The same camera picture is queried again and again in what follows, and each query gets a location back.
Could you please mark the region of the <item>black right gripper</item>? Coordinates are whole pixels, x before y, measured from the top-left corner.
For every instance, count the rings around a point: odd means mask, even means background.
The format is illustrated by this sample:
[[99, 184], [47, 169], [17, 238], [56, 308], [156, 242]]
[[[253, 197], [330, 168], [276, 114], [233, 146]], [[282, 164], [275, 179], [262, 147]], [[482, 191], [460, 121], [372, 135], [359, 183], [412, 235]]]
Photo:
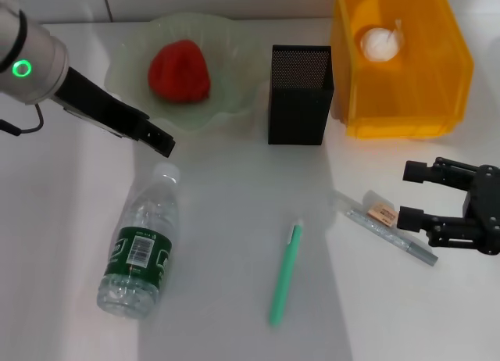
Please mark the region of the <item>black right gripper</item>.
[[425, 181], [467, 191], [463, 217], [426, 214], [422, 209], [402, 206], [397, 228], [425, 231], [433, 248], [462, 248], [494, 256], [499, 254], [499, 168], [472, 166], [437, 157], [431, 166], [407, 161], [403, 180]]

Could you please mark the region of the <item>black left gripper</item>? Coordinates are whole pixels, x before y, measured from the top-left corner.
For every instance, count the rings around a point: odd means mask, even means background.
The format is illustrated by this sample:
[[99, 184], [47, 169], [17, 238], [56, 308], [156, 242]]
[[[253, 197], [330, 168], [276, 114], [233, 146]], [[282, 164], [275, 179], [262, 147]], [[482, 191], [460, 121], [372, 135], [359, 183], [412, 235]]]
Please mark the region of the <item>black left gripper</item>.
[[175, 147], [174, 138], [148, 121], [145, 113], [114, 98], [73, 67], [53, 100], [68, 113], [120, 138], [139, 140], [166, 158]]

